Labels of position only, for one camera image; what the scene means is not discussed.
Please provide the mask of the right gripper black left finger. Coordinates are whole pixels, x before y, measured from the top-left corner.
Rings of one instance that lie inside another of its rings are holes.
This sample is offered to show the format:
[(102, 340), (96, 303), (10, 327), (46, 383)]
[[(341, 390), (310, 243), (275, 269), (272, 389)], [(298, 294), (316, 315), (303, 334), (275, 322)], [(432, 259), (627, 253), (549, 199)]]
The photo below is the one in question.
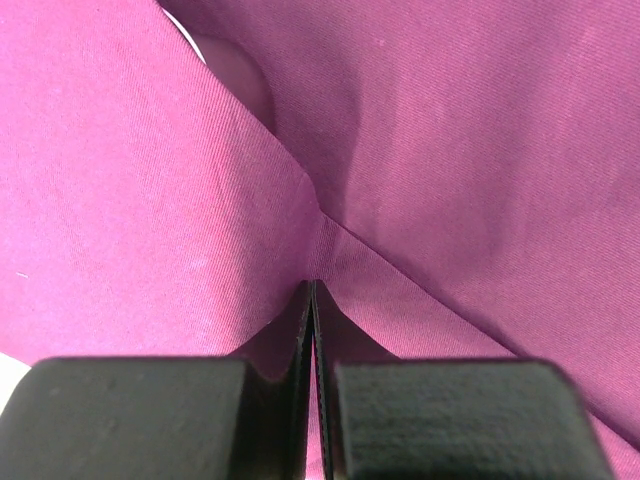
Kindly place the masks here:
[(37, 363), (1, 416), (5, 479), (301, 479), (312, 286), (225, 356)]

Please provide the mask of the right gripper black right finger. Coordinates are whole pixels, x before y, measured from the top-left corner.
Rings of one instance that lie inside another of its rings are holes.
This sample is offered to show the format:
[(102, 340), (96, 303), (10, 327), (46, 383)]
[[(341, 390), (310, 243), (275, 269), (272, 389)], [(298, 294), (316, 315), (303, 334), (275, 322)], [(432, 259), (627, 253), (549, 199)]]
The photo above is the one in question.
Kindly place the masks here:
[(541, 359), (402, 359), (311, 285), (328, 479), (610, 479), (572, 381)]

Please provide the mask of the purple cloth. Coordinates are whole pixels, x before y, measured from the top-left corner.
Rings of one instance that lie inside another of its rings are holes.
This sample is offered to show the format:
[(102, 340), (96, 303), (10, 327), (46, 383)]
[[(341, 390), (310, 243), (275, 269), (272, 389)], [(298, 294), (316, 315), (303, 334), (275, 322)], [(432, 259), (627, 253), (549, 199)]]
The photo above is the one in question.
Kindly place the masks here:
[(4, 357), (227, 352), (305, 278), (559, 364), (637, 478), (638, 3), (2, 3)]

